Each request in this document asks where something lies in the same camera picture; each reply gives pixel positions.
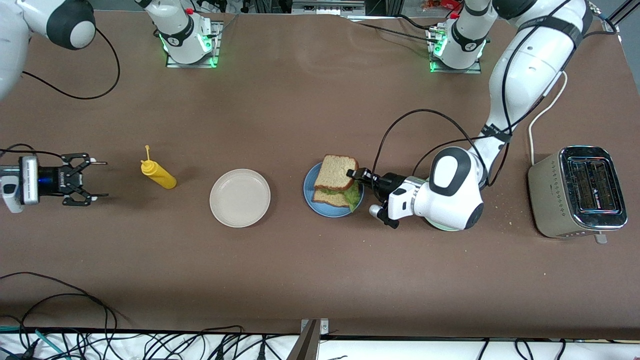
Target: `white plate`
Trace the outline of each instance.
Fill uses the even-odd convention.
[[[246,227],[264,216],[271,202],[269,184],[253,170],[239,168],[222,175],[211,189],[213,216],[229,227]]]

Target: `white cable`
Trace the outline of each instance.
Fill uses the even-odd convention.
[[[560,88],[560,91],[558,92],[554,100],[551,102],[551,104],[549,104],[549,106],[547,106],[544,110],[542,110],[539,114],[537,114],[536,117],[534,117],[533,120],[531,121],[531,124],[529,124],[529,151],[531,152],[531,166],[536,164],[535,160],[533,159],[533,134],[531,133],[531,128],[533,127],[533,124],[535,124],[536,121],[538,121],[538,119],[542,115],[544,115],[544,113],[549,111],[549,109],[551,109],[553,105],[556,104],[556,101],[558,100],[558,98],[560,98],[560,95],[562,95],[562,92],[564,92],[564,88],[566,88],[566,82],[569,80],[569,77],[564,71],[562,71],[562,75],[564,76],[564,84],[562,84],[562,87]]]

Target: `mustard bottle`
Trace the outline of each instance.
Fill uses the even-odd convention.
[[[145,145],[145,149],[147,150],[147,159],[140,160],[142,165],[140,165],[140,170],[142,170],[142,174],[149,176],[149,178],[162,186],[165,189],[173,189],[178,181],[169,174],[160,164],[152,161],[149,158],[149,145]]]

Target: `lettuce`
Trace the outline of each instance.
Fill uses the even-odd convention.
[[[347,199],[351,212],[354,212],[360,202],[360,187],[358,181],[354,181],[353,185],[344,192],[344,198]]]
[[[320,189],[320,191],[327,195],[337,195],[339,193],[343,194],[344,198],[347,200],[347,203],[349,203],[349,210],[351,210],[351,212],[355,211],[358,203],[360,202],[360,186],[358,185],[357,181],[354,181],[353,185],[351,185],[350,188],[344,190],[343,192],[337,192],[335,190],[329,189]]]

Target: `bread slice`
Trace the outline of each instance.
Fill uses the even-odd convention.
[[[350,156],[327,154],[324,156],[314,188],[343,192],[353,185],[353,179],[347,176],[347,170],[357,168],[358,161]]]
[[[316,190],[314,192],[313,202],[323,202],[325,204],[329,204],[331,206],[337,206],[338,208],[348,208],[349,203],[347,199],[345,199],[344,195],[341,193],[337,193],[335,195],[329,195],[327,193],[323,193],[320,190]]]

